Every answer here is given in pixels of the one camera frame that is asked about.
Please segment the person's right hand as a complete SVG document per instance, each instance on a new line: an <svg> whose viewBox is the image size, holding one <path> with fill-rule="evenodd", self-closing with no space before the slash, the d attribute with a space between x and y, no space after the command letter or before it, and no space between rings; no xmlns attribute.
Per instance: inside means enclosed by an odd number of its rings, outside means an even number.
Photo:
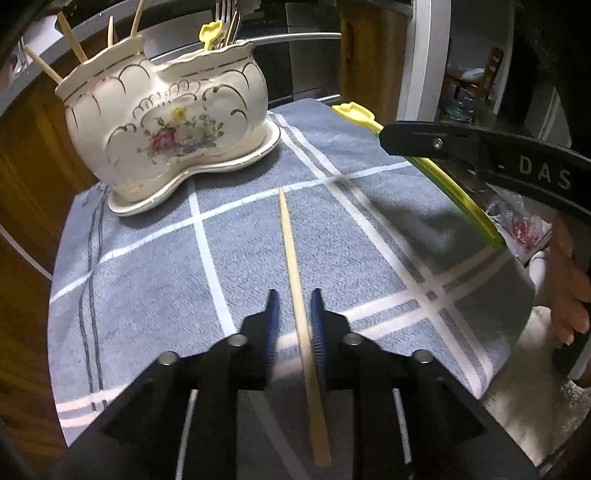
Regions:
<svg viewBox="0 0 591 480"><path fill-rule="evenodd" d="M590 280L571 258L573 238L565 221L557 217L549 243L549 280L547 284L551 321L557 337L565 344L574 341L575 333L590 328Z"/></svg>

